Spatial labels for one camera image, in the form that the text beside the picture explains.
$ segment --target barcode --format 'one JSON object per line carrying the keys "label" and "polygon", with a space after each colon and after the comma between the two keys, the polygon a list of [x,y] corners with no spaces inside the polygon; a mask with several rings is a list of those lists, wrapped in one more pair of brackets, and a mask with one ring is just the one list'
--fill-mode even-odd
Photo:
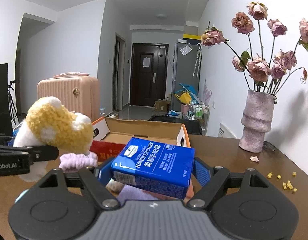
{"label": "barcode", "polygon": [[121,182],[123,184],[130,184],[130,185],[136,186],[135,177],[133,175],[114,171],[114,178],[116,181]]}

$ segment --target tiled floor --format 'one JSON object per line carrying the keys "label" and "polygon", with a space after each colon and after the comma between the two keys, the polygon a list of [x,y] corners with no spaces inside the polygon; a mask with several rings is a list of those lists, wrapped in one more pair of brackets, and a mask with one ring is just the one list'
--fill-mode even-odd
{"label": "tiled floor", "polygon": [[118,112],[119,119],[125,119],[125,120],[148,120],[154,114],[161,114],[161,113],[155,112],[153,110],[153,107],[146,107],[146,106],[127,106],[123,110]]}

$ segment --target blue tissue package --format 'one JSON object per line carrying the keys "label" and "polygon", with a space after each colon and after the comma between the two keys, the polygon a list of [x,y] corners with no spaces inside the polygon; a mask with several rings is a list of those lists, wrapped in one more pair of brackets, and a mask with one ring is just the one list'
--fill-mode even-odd
{"label": "blue tissue package", "polygon": [[133,137],[112,162],[113,179],[151,192],[184,199],[195,150]]}

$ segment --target tripod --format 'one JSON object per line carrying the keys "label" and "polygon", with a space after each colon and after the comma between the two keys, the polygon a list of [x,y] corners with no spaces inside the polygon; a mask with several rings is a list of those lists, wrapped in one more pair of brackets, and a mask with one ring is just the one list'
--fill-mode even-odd
{"label": "tripod", "polygon": [[12,88],[12,84],[15,84],[15,80],[14,81],[10,81],[10,84],[7,86],[8,89],[8,107],[10,110],[10,117],[11,117],[11,121],[13,121],[13,123],[16,125],[16,121],[15,121],[15,117],[17,117],[17,112],[16,112],[16,108],[13,102],[13,98],[11,95],[11,91],[10,89],[12,89],[14,91],[14,88]]}

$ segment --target flower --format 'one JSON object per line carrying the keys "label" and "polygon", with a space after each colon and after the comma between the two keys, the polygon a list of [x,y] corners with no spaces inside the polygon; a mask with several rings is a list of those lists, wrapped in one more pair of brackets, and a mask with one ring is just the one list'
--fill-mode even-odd
{"label": "flower", "polygon": [[250,77],[256,81],[266,82],[268,75],[271,74],[271,69],[268,67],[265,60],[263,60],[258,54],[253,58],[253,61],[247,62],[247,67],[250,73]]}
{"label": "flower", "polygon": [[270,19],[267,23],[268,27],[271,29],[271,33],[274,37],[278,35],[285,35],[287,31],[287,27],[283,25],[279,20]]}
{"label": "flower", "polygon": [[305,68],[303,70],[303,77],[301,77],[300,80],[302,80],[302,84],[306,84],[306,81],[307,81],[307,71],[306,71]]}
{"label": "flower", "polygon": [[271,76],[273,79],[281,79],[283,75],[286,74],[286,70],[279,64],[275,64],[272,67],[272,73]]}
{"label": "flower", "polygon": [[282,50],[275,55],[274,63],[281,65],[284,69],[291,70],[296,65],[297,60],[294,53],[290,50],[285,53]]}
{"label": "flower", "polygon": [[308,21],[303,18],[299,22],[300,36],[305,43],[308,43]]}
{"label": "flower", "polygon": [[205,33],[201,36],[201,42],[205,46],[213,46],[216,43],[220,44],[221,42],[225,41],[226,40],[223,37],[223,33],[216,29],[206,30]]}
{"label": "flower", "polygon": [[240,65],[241,61],[237,56],[233,57],[232,63],[237,71],[244,71],[244,68]]}
{"label": "flower", "polygon": [[237,29],[238,33],[248,34],[255,30],[253,22],[243,12],[238,12],[232,19],[232,26]]}
{"label": "flower", "polygon": [[267,20],[268,8],[260,2],[251,2],[247,6],[248,14],[251,15],[255,20]]}

